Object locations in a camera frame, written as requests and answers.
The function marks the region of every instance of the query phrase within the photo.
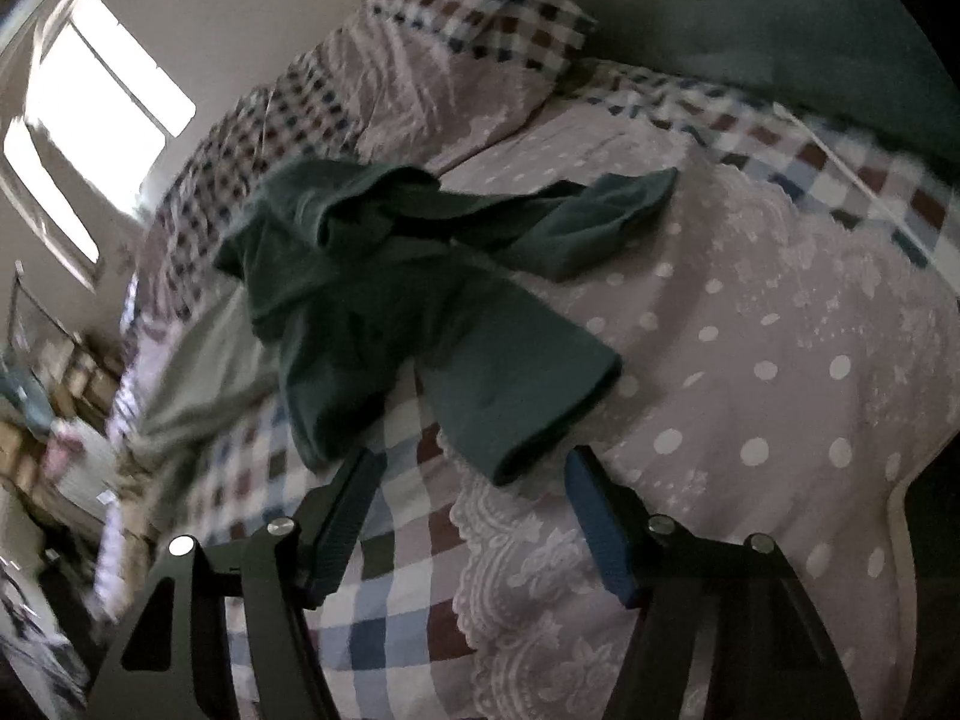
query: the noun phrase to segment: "green long-sleeve shirt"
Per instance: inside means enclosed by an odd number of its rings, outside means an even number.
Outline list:
[[[664,170],[472,196],[415,167],[301,157],[264,179],[216,264],[246,282],[256,335],[280,343],[308,466],[350,448],[414,357],[443,432],[502,484],[606,391],[620,360],[495,264],[577,274],[661,209],[675,179]]]

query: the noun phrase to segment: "black metal bracket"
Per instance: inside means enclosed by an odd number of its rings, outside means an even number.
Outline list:
[[[650,515],[588,446],[569,453],[565,483],[604,586],[641,609],[604,720],[680,716],[709,596],[718,630],[704,720],[859,720],[827,629],[771,536],[709,541]]]
[[[174,538],[107,653],[88,720],[238,720],[227,597],[244,600],[263,715],[337,720],[304,609],[339,586],[386,464],[383,454],[356,453],[294,517],[241,541],[203,548],[193,536]]]

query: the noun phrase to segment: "window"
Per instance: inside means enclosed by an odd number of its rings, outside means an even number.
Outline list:
[[[66,236],[83,252],[83,256],[96,264],[100,259],[100,251],[90,238],[90,233],[83,226],[78,215],[74,213],[70,203],[54,183],[54,179],[40,164],[40,155],[30,139],[30,132],[23,119],[15,119],[7,130],[3,141],[3,151],[10,161],[13,170],[23,181],[24,186],[40,207],[54,220],[56,226],[64,230]]]
[[[27,118],[39,122],[80,175],[120,211],[196,107],[100,0],[76,0],[30,79]],[[16,119],[4,154],[22,184],[91,263],[99,251]]]

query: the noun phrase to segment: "screw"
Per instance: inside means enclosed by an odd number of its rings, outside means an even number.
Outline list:
[[[177,536],[174,541],[170,542],[170,546],[167,547],[170,550],[170,554],[176,557],[181,557],[186,555],[191,549],[193,549],[193,536]]]
[[[669,536],[677,530],[677,523],[666,514],[654,514],[647,520],[647,530],[658,536]]]
[[[754,533],[750,536],[750,548],[761,555],[770,555],[776,549],[776,543],[766,533]]]
[[[267,533],[280,538],[281,536],[286,536],[287,533],[290,533],[295,527],[296,522],[290,519],[290,517],[277,517],[277,519],[267,526]]]

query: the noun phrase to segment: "checkered bedspread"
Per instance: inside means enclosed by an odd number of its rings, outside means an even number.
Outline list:
[[[368,445],[385,449],[388,469],[373,499],[339,591],[307,615],[325,677],[344,718],[464,717],[469,712],[472,649],[452,607],[467,562],[450,522],[460,488],[443,459],[437,425],[405,368],[387,415]],[[290,440],[278,397],[252,409],[205,448],[176,533],[205,544],[241,538],[292,514],[309,488],[325,483],[307,470]],[[238,700],[256,716],[256,686],[239,600],[227,602],[230,659]]]
[[[718,162],[772,181],[800,210],[829,213],[853,229],[882,224],[918,268],[933,264],[960,293],[960,170],[885,146],[875,133],[815,114],[798,114],[809,130],[893,212],[889,220],[802,128],[773,103],[724,86],[614,62],[581,60],[565,95],[612,116],[644,116],[661,129],[691,135]],[[904,234],[904,229],[912,237]]]

